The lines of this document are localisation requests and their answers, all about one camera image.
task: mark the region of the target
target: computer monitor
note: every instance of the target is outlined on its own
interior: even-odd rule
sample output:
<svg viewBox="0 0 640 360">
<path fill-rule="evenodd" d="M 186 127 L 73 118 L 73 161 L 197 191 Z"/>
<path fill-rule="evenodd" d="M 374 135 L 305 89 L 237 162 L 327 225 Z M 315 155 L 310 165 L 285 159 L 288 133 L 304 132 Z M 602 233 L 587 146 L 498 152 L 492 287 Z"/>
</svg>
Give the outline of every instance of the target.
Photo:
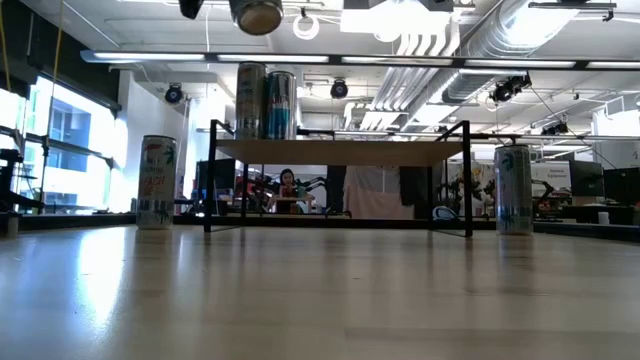
<svg viewBox="0 0 640 360">
<path fill-rule="evenodd" d="M 572 196 L 604 196 L 602 164 L 590 161 L 569 161 Z"/>
<path fill-rule="evenodd" d="M 209 162 L 200 161 L 196 167 L 196 179 L 198 179 L 197 188 L 207 189 L 207 170 Z M 215 188 L 234 189 L 236 186 L 236 159 L 216 160 L 216 166 L 213 169 Z"/>
<path fill-rule="evenodd" d="M 640 202 L 640 168 L 604 171 L 604 193 L 607 199 L 625 205 Z"/>
</svg>

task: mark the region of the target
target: glass wall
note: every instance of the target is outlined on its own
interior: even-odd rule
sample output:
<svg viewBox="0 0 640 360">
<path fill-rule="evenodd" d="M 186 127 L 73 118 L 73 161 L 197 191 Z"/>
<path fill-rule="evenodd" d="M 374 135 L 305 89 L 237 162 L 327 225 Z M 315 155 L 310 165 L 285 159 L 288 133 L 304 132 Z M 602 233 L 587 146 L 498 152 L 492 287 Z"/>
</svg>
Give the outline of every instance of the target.
<svg viewBox="0 0 640 360">
<path fill-rule="evenodd" d="M 45 213 L 90 214 L 107 209 L 113 114 L 67 88 L 56 85 L 54 90 L 53 83 L 43 77 L 30 90 L 29 100 L 0 91 L 0 124 L 18 128 L 34 141 L 33 135 L 49 135 L 49 153 L 45 160 L 42 143 L 27 141 L 24 164 L 14 171 L 18 181 L 12 190 L 39 200 L 44 189 Z M 13 145 L 8 136 L 0 141 L 2 148 Z"/>
</svg>

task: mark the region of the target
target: woman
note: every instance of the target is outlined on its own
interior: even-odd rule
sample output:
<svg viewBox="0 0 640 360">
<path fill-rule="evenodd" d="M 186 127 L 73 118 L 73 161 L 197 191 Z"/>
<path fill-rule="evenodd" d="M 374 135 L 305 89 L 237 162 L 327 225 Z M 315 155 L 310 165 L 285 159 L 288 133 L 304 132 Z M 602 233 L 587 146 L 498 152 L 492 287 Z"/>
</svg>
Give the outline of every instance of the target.
<svg viewBox="0 0 640 360">
<path fill-rule="evenodd" d="M 310 194 L 305 195 L 308 200 L 313 200 L 314 197 Z M 298 198 L 298 189 L 295 185 L 295 175 L 293 175 L 293 171 L 291 169 L 284 169 L 280 173 L 280 191 L 279 195 L 274 196 L 271 199 L 271 202 L 274 202 L 278 198 Z M 275 201 L 276 203 L 276 213 L 278 214 L 290 214 L 292 212 L 297 213 L 299 210 L 291 211 L 292 205 L 296 205 L 298 203 L 297 200 L 283 200 L 283 201 Z"/>
</svg>

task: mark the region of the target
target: wooden floor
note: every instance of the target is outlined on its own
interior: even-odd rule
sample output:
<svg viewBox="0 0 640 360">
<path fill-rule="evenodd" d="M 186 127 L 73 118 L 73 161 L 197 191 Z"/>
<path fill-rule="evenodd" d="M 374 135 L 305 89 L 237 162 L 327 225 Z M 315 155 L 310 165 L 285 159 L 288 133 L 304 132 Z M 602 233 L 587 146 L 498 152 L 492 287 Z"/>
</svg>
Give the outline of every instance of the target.
<svg viewBox="0 0 640 360">
<path fill-rule="evenodd" d="M 0 241 L 0 359 L 640 359 L 640 247 L 135 227 Z"/>
</svg>

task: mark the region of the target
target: dark hair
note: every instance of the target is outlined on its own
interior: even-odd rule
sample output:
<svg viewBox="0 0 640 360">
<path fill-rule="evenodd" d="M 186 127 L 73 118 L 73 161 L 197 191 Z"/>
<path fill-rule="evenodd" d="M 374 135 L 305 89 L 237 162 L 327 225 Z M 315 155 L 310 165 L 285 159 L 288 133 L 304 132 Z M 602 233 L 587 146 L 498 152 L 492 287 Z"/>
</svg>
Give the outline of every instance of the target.
<svg viewBox="0 0 640 360">
<path fill-rule="evenodd" d="M 284 177 L 285 174 L 291 174 L 291 177 L 293 178 L 293 180 L 296 179 L 296 176 L 293 174 L 293 171 L 291 171 L 291 169 L 284 169 L 280 173 L 280 185 L 284 185 L 284 180 L 282 180 L 282 178 Z"/>
</svg>

